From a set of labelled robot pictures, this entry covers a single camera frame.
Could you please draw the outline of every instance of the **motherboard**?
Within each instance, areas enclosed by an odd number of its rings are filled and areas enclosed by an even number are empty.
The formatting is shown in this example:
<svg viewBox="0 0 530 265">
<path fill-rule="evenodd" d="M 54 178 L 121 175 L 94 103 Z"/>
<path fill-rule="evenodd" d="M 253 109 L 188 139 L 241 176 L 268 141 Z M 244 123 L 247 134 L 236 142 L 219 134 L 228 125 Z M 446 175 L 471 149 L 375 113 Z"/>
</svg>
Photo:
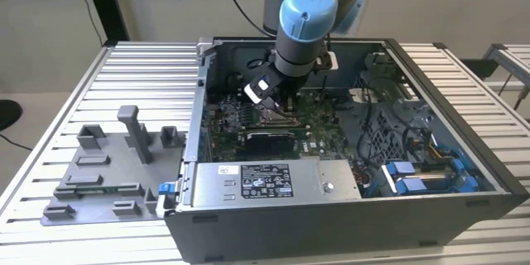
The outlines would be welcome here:
<svg viewBox="0 0 530 265">
<path fill-rule="evenodd" d="M 333 105 L 329 95 L 303 89 L 292 115 L 307 115 L 285 117 L 227 95 L 208 105 L 212 161 L 352 159 Z"/>
</svg>

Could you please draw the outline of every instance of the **black pole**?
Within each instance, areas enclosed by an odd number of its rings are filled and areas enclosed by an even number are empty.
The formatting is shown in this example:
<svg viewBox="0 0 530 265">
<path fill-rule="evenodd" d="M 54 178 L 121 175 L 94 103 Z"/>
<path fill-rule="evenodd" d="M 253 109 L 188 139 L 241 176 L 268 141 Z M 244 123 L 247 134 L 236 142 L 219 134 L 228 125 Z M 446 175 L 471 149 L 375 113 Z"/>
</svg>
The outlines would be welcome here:
<svg viewBox="0 0 530 265">
<path fill-rule="evenodd" d="M 129 40 L 117 0 L 92 0 L 99 19 L 105 30 L 107 40 Z"/>
</svg>

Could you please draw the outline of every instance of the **metal panel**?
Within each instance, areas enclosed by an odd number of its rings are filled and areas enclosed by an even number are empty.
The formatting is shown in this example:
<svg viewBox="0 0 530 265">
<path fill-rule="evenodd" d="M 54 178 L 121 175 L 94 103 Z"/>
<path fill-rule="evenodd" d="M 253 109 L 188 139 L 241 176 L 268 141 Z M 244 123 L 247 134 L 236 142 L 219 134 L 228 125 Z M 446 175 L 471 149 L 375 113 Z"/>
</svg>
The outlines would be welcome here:
<svg viewBox="0 0 530 265">
<path fill-rule="evenodd" d="M 520 118 L 491 95 L 488 88 L 447 50 L 436 49 L 432 44 L 408 44 L 404 49 L 416 57 L 420 68 L 442 92 L 454 91 L 447 97 L 458 113 L 470 117 L 470 122 L 483 122 L 472 125 L 475 132 L 507 164 L 514 176 L 528 183 L 530 133 Z M 188 54 L 159 56 L 160 53 L 193 51 L 195 45 L 189 43 L 120 42 L 111 52 L 129 52 L 128 57 L 113 55 L 104 63 L 94 62 L 96 73 L 88 73 L 82 79 L 84 83 L 73 92 L 72 103 L 65 105 L 62 115 L 46 133 L 49 138 L 45 135 L 38 142 L 41 150 L 37 149 L 29 157 L 30 163 L 25 168 L 30 168 L 30 171 L 17 175 L 21 186 L 0 216 L 0 263 L 184 264 L 163 221 L 41 227 L 36 218 L 57 185 L 54 179 L 61 178 L 66 169 L 72 148 L 77 146 L 73 135 L 82 124 L 100 124 L 105 131 L 124 132 L 123 124 L 112 120 L 112 115 L 121 104 L 135 103 L 140 109 L 151 109 L 151 112 L 141 113 L 149 131 L 160 130 L 164 125 L 176 125 L 179 130 L 187 131 L 188 119 L 183 115 L 191 109 L 191 100 L 175 98 L 172 92 L 189 92 L 185 90 L 195 86 L 195 57 L 184 57 Z M 440 78 L 435 74 L 450 74 L 452 78 Z M 157 117 L 157 113 L 163 119 L 151 119 L 149 115 Z M 491 120 L 503 123 L 491 124 Z M 472 225 L 443 248 L 311 256 L 265 262 L 271 265 L 528 264 L 530 203 L 524 202 L 503 219 Z"/>
<path fill-rule="evenodd" d="M 526 86 L 530 86 L 528 45 L 492 45 L 484 58 L 494 60 Z"/>
</svg>

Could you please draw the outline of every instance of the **floor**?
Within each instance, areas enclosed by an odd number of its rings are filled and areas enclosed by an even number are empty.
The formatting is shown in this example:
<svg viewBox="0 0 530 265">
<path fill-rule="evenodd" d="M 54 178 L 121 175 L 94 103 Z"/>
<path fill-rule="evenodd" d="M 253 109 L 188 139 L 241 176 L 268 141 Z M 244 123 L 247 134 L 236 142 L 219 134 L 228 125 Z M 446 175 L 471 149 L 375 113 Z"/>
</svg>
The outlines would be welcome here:
<svg viewBox="0 0 530 265">
<path fill-rule="evenodd" d="M 0 94 L 22 106 L 20 120 L 1 133 L 16 143 L 33 147 L 46 130 L 69 92 Z M 29 152 L 0 139 L 0 193 L 6 188 Z"/>
</svg>

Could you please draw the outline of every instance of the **white label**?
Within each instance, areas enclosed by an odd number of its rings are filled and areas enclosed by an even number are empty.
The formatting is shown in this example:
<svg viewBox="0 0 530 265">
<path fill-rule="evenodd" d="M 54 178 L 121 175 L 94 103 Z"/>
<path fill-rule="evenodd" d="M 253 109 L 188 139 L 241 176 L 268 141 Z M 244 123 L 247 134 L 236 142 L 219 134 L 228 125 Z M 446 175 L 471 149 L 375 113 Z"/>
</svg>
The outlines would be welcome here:
<svg viewBox="0 0 530 265">
<path fill-rule="evenodd" d="M 219 166 L 219 175 L 237 175 L 239 174 L 239 166 Z"/>
</svg>

